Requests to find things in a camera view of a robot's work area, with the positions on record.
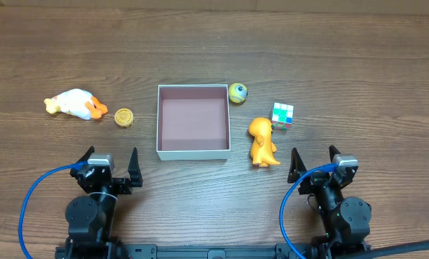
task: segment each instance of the yellow round cookie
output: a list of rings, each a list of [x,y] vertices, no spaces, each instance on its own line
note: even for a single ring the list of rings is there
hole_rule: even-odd
[[[114,119],[118,125],[129,127],[133,124],[133,113],[127,108],[122,108],[115,113]]]

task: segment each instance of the blue tube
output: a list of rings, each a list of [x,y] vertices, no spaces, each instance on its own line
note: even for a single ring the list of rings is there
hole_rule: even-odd
[[[87,164],[87,162],[78,162],[78,163],[75,163],[72,165],[61,166],[60,168],[53,169],[53,170],[47,172],[46,174],[44,174],[43,176],[40,176],[40,178],[38,178],[34,182],[34,184],[32,184],[32,187],[29,189],[29,191],[26,194],[26,198],[24,198],[24,201],[22,202],[21,214],[19,215],[19,224],[18,224],[19,244],[21,245],[21,250],[24,253],[24,255],[26,255],[26,258],[32,259],[29,252],[27,251],[26,245],[24,244],[24,239],[22,238],[22,223],[24,221],[24,213],[26,212],[27,202],[29,201],[29,197],[32,194],[32,192],[34,191],[35,187],[37,187],[37,184],[39,184],[39,182],[41,182],[43,179],[47,178],[48,176],[50,176],[50,175],[52,175],[58,171],[65,170],[65,169],[80,170],[80,168],[82,168],[82,166],[84,166],[86,164]]]
[[[284,200],[281,202],[281,206],[280,206],[280,212],[279,212],[279,224],[280,224],[280,230],[281,230],[281,234],[284,236],[284,239],[286,241],[286,243],[289,245],[289,247],[293,250],[294,253],[296,253],[299,258],[301,259],[306,259],[306,257],[304,257],[300,251],[298,251],[298,249],[295,248],[295,246],[293,245],[292,241],[289,240],[288,236],[286,235],[285,232],[285,226],[284,226],[284,210],[285,210],[285,204],[286,201],[288,200],[289,196],[292,194],[292,192],[295,190],[295,188],[307,177],[309,177],[311,174],[318,172],[318,171],[323,171],[325,173],[330,173],[330,172],[334,172],[336,169],[336,166],[338,166],[338,164],[336,163],[329,163],[327,165],[322,165],[320,167],[314,168],[310,171],[307,171],[301,178],[298,179],[298,181],[296,181],[293,186],[289,189],[289,191],[285,194]]]

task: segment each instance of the open bin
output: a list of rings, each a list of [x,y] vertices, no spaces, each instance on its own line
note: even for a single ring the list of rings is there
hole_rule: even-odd
[[[159,85],[157,154],[161,160],[227,159],[227,85]]]

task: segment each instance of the rubik's cube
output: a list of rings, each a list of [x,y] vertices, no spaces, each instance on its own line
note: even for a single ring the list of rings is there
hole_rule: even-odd
[[[274,103],[270,117],[272,129],[288,130],[293,123],[293,109],[292,105]]]

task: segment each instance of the wooden tabletop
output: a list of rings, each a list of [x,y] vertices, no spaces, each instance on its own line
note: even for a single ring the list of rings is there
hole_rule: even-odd
[[[160,161],[158,84],[236,81],[249,94],[230,106],[230,158]],[[110,113],[48,114],[43,100],[70,88]],[[281,165],[257,169],[247,128],[274,102],[294,105],[294,123],[273,136]],[[135,114],[127,129],[113,118],[123,107]],[[113,154],[115,176],[138,148],[144,186],[119,197],[113,227],[126,243],[283,242],[291,150],[314,168],[329,145],[360,160],[343,194],[372,205],[368,244],[429,239],[429,17],[0,7],[0,258],[23,257],[17,222],[32,183],[90,145]],[[35,189],[24,220],[34,258],[53,258],[65,208],[83,194],[68,171]],[[294,241],[324,233],[306,196],[294,194],[285,217]]]

